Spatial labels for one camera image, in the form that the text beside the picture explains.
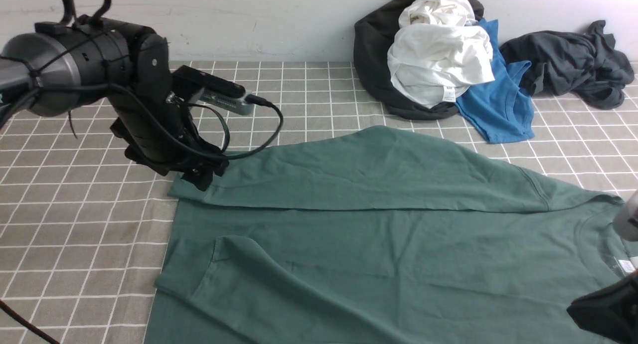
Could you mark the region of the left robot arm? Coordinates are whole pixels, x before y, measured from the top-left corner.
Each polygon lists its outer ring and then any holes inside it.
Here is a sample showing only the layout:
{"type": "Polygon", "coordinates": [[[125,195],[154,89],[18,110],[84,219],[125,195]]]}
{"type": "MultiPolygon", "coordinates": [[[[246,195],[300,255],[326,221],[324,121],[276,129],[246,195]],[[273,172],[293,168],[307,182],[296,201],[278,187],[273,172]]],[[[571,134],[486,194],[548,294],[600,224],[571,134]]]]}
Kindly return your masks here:
{"type": "Polygon", "coordinates": [[[162,176],[180,172],[203,191],[229,158],[199,135],[190,110],[221,83],[187,65],[170,70],[168,42],[150,27],[88,15],[71,27],[41,22],[1,51],[1,124],[20,111],[50,118],[105,98],[126,158],[162,176]]]}

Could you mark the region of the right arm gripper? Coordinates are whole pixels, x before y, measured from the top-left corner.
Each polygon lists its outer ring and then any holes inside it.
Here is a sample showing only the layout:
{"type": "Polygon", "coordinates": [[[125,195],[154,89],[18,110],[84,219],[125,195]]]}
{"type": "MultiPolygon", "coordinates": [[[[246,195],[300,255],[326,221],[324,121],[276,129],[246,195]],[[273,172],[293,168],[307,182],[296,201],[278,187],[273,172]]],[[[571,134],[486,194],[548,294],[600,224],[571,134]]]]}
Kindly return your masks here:
{"type": "Polygon", "coordinates": [[[638,342],[638,276],[626,278],[604,289],[574,300],[567,308],[582,330],[618,344],[638,342]]]}

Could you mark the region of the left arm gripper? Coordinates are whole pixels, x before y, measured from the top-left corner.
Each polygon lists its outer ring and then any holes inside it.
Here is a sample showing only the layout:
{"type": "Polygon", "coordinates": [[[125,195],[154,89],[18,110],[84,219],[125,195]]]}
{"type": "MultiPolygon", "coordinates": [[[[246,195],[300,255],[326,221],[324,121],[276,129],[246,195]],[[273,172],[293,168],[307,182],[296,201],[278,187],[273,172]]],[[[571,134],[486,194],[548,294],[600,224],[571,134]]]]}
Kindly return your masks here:
{"type": "Polygon", "coordinates": [[[110,130],[128,143],[125,156],[165,176],[179,172],[196,189],[205,191],[215,176],[222,176],[229,157],[206,142],[193,122],[192,103],[141,101],[130,94],[112,94],[117,119],[110,130]]]}

